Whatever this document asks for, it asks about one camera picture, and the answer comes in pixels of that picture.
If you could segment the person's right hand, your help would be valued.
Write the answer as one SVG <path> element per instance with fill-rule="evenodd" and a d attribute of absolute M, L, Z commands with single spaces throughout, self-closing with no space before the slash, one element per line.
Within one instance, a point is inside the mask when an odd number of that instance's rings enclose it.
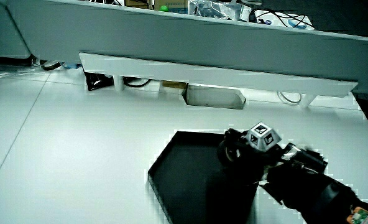
<path fill-rule="evenodd" d="M 282 138 L 263 122 L 247 131 L 229 128 L 218 146 L 218 159 L 224 172 L 244 185 L 262 180 L 266 166 L 274 166 L 285 153 Z"/>

